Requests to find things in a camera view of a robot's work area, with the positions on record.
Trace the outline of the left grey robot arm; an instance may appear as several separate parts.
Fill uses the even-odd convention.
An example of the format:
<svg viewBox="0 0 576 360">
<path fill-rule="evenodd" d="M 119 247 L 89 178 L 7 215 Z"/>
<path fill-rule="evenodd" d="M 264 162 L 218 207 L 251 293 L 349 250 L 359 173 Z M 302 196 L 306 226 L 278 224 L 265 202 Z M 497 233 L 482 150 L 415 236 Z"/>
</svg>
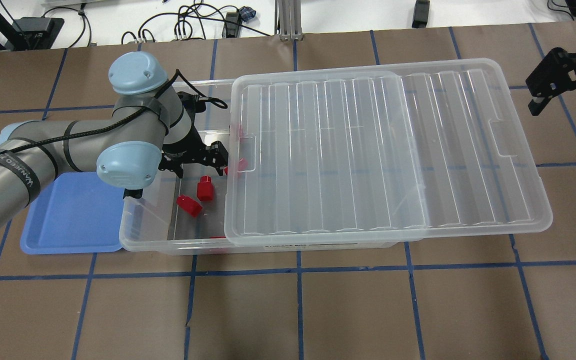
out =
<svg viewBox="0 0 576 360">
<path fill-rule="evenodd" d="M 168 75 L 145 51 L 118 57 L 108 72 L 118 94 L 107 120 L 12 123 L 0 132 L 0 228 L 34 202 L 65 173 L 95 173 L 106 184 L 137 198 L 160 171 L 178 178 L 185 164 L 212 167 L 219 176 L 229 162 L 221 141 L 207 144 L 195 127 L 197 114 L 225 101 L 194 85 L 176 91 L 183 79 Z"/>
</svg>

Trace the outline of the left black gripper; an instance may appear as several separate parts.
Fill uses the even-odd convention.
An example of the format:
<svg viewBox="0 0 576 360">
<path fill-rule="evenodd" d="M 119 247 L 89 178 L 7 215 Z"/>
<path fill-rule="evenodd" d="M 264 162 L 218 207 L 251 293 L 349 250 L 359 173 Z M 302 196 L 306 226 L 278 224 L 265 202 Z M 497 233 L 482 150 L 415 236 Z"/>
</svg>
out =
<svg viewBox="0 0 576 360">
<path fill-rule="evenodd" d="M 185 91 L 179 91 L 177 95 L 182 104 L 182 114 L 164 139 L 158 170 L 170 171 L 178 179 L 183 179 L 183 165 L 200 164 L 213 167 L 221 176 L 221 167 L 228 166 L 229 162 L 226 146 L 222 142 L 206 145 L 195 127 L 195 116 L 206 111 L 209 98 Z"/>
</svg>

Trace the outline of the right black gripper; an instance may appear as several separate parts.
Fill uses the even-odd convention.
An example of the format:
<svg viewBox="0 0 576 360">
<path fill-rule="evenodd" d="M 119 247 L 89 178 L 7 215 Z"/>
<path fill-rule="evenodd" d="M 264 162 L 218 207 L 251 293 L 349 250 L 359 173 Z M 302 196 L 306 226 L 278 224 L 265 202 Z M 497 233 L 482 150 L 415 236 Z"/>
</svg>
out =
<svg viewBox="0 0 576 360">
<path fill-rule="evenodd" d="M 530 91 L 529 111 L 539 116 L 550 101 L 568 91 L 576 90 L 576 52 L 552 48 L 526 78 Z"/>
</svg>

